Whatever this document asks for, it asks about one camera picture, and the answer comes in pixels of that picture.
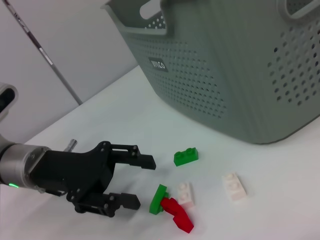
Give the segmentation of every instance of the white table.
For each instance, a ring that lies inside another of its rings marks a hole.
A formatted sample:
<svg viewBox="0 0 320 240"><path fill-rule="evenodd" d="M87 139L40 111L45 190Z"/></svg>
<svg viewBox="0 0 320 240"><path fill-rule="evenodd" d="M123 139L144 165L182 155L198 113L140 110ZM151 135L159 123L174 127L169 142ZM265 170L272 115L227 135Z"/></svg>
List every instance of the white table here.
<svg viewBox="0 0 320 240"><path fill-rule="evenodd" d="M86 152L101 141L138 145L156 170L118 164L106 193L137 194L138 211L79 214L64 197L1 186L1 240L315 240L320 238L320 119L271 145L253 145L197 123L164 103L139 67L27 144ZM175 167L174 153L196 147L199 160ZM231 204L221 176L235 171L248 192ZM149 213L159 184L177 196L191 182L190 234L166 212Z"/></svg>

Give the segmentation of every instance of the white lego brick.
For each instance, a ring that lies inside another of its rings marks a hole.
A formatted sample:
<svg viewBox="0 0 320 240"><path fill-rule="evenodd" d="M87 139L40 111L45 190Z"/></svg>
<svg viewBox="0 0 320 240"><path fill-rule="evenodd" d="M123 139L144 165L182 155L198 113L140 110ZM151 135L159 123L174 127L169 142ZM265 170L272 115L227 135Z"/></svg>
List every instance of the white lego brick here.
<svg viewBox="0 0 320 240"><path fill-rule="evenodd" d="M189 182L180 183L178 186L178 203L185 209L192 208L195 203L193 201L191 186Z"/></svg>
<svg viewBox="0 0 320 240"><path fill-rule="evenodd" d="M247 196L247 193L242 186L236 173L229 173L222 177L226 194L233 201L236 202Z"/></svg>

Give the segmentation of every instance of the gray laundry basket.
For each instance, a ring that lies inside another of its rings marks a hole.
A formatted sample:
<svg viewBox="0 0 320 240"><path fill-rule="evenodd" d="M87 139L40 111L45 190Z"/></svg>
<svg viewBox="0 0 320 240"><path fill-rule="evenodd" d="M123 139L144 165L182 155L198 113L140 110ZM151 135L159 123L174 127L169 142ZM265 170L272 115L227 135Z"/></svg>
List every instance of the gray laundry basket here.
<svg viewBox="0 0 320 240"><path fill-rule="evenodd" d="M320 114L318 0L148 0L103 6L156 94L250 143L272 143Z"/></svg>

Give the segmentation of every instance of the red lego brick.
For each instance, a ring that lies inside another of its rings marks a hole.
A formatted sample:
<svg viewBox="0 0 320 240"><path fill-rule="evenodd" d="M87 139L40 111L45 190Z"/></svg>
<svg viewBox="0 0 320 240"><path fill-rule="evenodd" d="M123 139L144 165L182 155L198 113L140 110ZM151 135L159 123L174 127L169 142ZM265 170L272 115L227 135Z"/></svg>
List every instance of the red lego brick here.
<svg viewBox="0 0 320 240"><path fill-rule="evenodd" d="M190 221L186 211L177 203L174 198L169 199L164 197L160 204L167 213L174 216L173 221L178 228L188 234L191 232L191 230L194 228L194 225Z"/></svg>

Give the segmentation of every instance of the white wall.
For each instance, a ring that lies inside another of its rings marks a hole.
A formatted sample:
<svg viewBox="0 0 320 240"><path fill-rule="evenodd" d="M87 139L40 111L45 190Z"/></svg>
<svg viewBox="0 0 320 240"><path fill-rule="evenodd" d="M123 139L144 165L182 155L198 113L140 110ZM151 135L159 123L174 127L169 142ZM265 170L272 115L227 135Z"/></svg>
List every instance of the white wall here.
<svg viewBox="0 0 320 240"><path fill-rule="evenodd" d="M24 143L78 105L0 1L0 82L19 99L0 123L8 140Z"/></svg>
<svg viewBox="0 0 320 240"><path fill-rule="evenodd" d="M107 0L8 1L83 102L137 66Z"/></svg>

